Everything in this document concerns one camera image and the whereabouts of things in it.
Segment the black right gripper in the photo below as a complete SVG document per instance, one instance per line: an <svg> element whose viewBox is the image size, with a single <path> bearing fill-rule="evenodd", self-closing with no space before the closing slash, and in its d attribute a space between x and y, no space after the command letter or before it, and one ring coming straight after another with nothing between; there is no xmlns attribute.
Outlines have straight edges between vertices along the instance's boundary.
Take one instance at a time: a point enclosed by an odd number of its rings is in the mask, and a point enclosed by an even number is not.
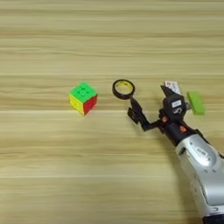
<svg viewBox="0 0 224 224"><path fill-rule="evenodd" d="M176 95L176 93L167 86L161 85L161 88L166 97L173 97ZM131 107L128 109L128 116L135 124L140 123L143 131L158 128L171 140L174 146L177 146L181 141L191 135L202 135L198 129L189 127L182 117L168 115L163 108L159 110L159 119L155 122L149 122L137 100L131 97L130 104Z"/></svg>

